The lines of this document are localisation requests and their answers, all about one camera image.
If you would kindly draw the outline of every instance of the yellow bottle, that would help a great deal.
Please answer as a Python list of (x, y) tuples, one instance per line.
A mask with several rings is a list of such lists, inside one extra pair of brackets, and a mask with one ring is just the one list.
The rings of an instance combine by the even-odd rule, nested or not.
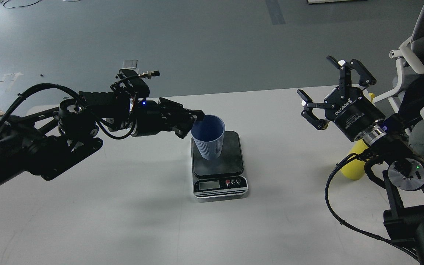
[[(366, 149), (367, 145), (361, 139), (354, 144), (353, 148), (351, 148), (351, 151), (349, 153), (360, 154)], [(355, 159), (350, 163), (346, 164), (346, 166), (341, 169), (341, 173), (343, 173), (343, 175), (349, 179), (358, 180), (362, 178), (362, 176), (364, 176), (364, 164), (364, 161)]]

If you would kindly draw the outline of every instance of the chair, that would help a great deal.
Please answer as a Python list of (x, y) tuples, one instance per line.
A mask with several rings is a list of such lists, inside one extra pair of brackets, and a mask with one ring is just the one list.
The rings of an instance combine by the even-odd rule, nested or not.
[[(400, 45), (398, 50), (390, 51), (389, 57), (395, 59), (397, 67), (394, 89), (375, 97), (374, 102), (388, 99), (393, 110), (398, 113), (409, 84), (424, 74), (424, 5), (413, 34)], [(406, 74), (404, 67), (407, 66), (410, 66), (416, 74)]]

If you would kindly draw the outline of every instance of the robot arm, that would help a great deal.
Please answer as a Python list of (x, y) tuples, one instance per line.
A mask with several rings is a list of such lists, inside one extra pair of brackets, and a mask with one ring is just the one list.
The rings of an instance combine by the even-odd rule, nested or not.
[[(376, 235), (370, 237), (384, 240), (407, 253), (410, 252), (423, 265), (424, 205), (405, 208), (398, 189), (416, 191), (424, 187), (424, 159), (414, 154), (407, 145), (403, 136), (407, 126), (398, 115), (394, 114), (385, 119), (382, 112), (363, 96), (363, 89), (351, 85), (352, 69), (360, 75), (359, 85), (364, 89), (375, 84), (375, 79), (368, 70), (357, 60), (347, 63), (343, 60), (337, 62), (330, 56), (328, 59), (340, 70), (339, 86), (324, 99), (323, 103), (314, 103), (304, 91), (298, 90), (304, 107), (301, 115), (318, 130), (326, 129), (328, 123), (333, 121), (350, 141), (363, 139), (369, 148), (362, 154), (352, 155), (367, 161), (365, 172), (370, 180), (385, 188), (391, 208), (384, 212), (384, 226), (391, 240)], [(325, 119), (318, 119), (312, 113), (313, 108), (325, 109)], [(380, 179), (374, 175), (371, 168), (383, 162), (387, 163), (389, 168), (383, 171), (383, 179)], [(336, 171), (333, 171), (330, 175), (328, 184), (335, 173)], [(325, 189), (327, 204), (328, 184)], [(329, 204), (328, 207), (331, 213), (334, 213)], [(347, 225), (335, 213), (334, 216), (342, 225)]]
[[(49, 181), (103, 145), (95, 138), (99, 129), (114, 139), (128, 136), (155, 135), (174, 131), (184, 139), (196, 120), (202, 120), (201, 110), (184, 109), (182, 104), (160, 98), (146, 100), (150, 90), (141, 78), (158, 76), (158, 71), (138, 75), (121, 69), (119, 81), (111, 85), (112, 92), (79, 92), (55, 84), (38, 84), (19, 94), (5, 115), (0, 118), (0, 185), (24, 171)], [(32, 94), (49, 88), (67, 92), (59, 107), (25, 117), (12, 116), (14, 109)], [(35, 122), (49, 120), (39, 129)], [(109, 131), (128, 130), (124, 136)], [(47, 136), (58, 127), (60, 136)]]

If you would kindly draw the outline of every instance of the scale platform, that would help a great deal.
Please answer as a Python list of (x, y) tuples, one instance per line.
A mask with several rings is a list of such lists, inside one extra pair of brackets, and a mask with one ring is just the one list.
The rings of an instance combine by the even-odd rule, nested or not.
[(226, 131), (222, 153), (217, 159), (204, 159), (191, 139), (192, 183), (196, 198), (241, 196), (248, 191), (248, 181), (243, 176), (243, 156), (239, 135)]

